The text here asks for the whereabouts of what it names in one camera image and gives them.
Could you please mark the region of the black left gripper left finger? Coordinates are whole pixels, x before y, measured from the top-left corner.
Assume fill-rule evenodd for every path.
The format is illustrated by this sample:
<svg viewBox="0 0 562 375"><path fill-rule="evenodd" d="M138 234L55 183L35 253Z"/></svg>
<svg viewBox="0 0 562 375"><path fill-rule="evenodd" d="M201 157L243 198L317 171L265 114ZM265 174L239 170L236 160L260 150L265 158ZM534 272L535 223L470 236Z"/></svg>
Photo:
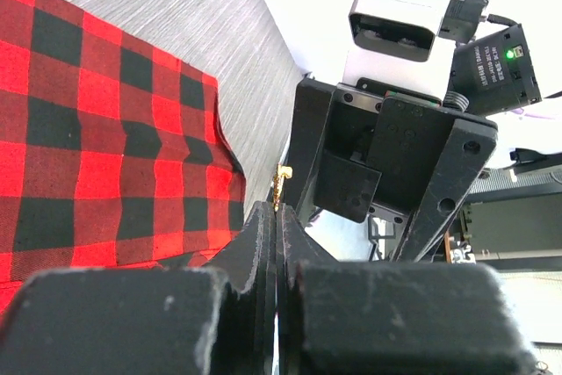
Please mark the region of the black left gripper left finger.
<svg viewBox="0 0 562 375"><path fill-rule="evenodd" d="M2 322L2 373L270 373L275 228L257 202L201 267L35 274Z"/></svg>

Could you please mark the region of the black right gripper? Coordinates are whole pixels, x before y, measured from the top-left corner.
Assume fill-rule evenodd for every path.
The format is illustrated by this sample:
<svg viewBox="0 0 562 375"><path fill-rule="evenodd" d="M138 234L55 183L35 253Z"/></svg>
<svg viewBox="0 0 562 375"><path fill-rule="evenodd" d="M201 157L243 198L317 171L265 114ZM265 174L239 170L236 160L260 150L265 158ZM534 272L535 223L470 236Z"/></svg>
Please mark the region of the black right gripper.
<svg viewBox="0 0 562 375"><path fill-rule="evenodd" d="M315 207L356 223L369 215L410 219L391 260L421 261L496 149L494 123L458 118L395 90L373 94L305 78L295 91L284 202L303 224Z"/></svg>

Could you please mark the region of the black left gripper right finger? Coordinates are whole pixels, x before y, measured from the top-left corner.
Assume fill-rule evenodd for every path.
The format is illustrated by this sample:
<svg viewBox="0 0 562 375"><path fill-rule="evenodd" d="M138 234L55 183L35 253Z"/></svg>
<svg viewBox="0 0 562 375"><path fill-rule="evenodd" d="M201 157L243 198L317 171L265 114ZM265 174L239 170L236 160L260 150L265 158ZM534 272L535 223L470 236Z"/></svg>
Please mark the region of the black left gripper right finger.
<svg viewBox="0 0 562 375"><path fill-rule="evenodd" d="M283 374L531 374L537 358L484 264L340 262L277 211Z"/></svg>

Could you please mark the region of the gold maple leaf brooch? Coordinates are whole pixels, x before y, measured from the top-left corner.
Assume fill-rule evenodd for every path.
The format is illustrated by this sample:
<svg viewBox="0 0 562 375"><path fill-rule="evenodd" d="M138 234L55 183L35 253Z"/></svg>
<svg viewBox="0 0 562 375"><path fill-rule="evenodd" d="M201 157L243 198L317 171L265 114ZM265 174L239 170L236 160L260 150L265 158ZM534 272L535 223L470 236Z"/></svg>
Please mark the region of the gold maple leaf brooch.
<svg viewBox="0 0 562 375"><path fill-rule="evenodd" d="M283 191L284 182L286 179L292 178L292 167L279 164L275 176L273 178L273 197L272 204L273 210L278 211Z"/></svg>

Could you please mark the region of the red black plaid shirt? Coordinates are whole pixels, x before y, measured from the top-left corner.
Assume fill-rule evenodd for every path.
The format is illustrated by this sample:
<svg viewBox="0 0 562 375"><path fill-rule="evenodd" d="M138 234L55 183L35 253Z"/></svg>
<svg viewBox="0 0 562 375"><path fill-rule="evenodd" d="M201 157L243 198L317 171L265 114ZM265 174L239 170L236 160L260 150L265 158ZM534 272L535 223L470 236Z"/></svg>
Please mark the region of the red black plaid shirt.
<svg viewBox="0 0 562 375"><path fill-rule="evenodd" d="M199 266L240 231L217 80L65 0L1 0L1 305L61 267Z"/></svg>

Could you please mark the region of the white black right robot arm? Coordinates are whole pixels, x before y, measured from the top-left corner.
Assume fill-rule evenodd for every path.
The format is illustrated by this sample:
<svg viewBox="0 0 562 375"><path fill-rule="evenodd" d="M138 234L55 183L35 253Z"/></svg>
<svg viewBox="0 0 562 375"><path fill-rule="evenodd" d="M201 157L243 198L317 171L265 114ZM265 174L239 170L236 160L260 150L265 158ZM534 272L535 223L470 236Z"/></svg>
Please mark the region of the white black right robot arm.
<svg viewBox="0 0 562 375"><path fill-rule="evenodd" d="M342 80L295 91L285 202L399 229L395 261L444 237L498 138L541 94L522 26L490 0L354 0Z"/></svg>

